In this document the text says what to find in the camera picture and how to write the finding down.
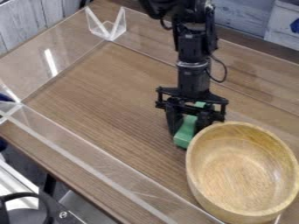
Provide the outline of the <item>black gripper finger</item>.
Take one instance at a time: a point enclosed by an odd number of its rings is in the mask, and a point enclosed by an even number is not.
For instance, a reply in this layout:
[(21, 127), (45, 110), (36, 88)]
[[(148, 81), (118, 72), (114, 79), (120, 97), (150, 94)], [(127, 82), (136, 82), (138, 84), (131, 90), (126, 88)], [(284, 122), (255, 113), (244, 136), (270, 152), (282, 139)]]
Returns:
[(204, 128), (207, 128), (210, 125), (212, 125), (212, 114), (211, 112), (202, 111), (198, 114), (198, 119), (195, 122), (195, 133), (199, 133)]
[(183, 125), (183, 113), (172, 106), (166, 106), (166, 120), (170, 134), (174, 136)]

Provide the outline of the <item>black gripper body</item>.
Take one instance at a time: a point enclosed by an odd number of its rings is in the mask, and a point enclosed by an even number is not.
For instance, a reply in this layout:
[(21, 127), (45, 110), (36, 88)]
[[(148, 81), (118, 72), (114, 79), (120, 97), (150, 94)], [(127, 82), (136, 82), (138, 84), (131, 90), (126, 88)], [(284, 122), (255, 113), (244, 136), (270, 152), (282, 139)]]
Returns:
[(207, 102), (215, 109), (212, 112), (212, 120), (223, 122), (226, 120), (227, 105), (230, 101), (215, 95), (211, 91), (196, 94), (195, 96), (183, 96), (178, 87), (159, 87), (156, 89), (158, 99), (155, 106), (166, 112), (166, 106), (172, 105), (179, 111), (184, 105), (192, 105), (195, 102)]

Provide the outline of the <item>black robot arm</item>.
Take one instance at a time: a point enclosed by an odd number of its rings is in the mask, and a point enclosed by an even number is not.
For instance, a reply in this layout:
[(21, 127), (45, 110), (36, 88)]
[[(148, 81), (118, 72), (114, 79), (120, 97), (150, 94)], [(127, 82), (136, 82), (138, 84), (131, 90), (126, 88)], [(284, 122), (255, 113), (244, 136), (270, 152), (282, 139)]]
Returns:
[(172, 18), (164, 29), (172, 32), (178, 52), (178, 86), (159, 87), (155, 106), (166, 112), (174, 135), (186, 116), (195, 117), (191, 133), (198, 134), (215, 122), (226, 120), (230, 101), (211, 92), (211, 63), (219, 49), (215, 5), (211, 0), (139, 0), (150, 18)]

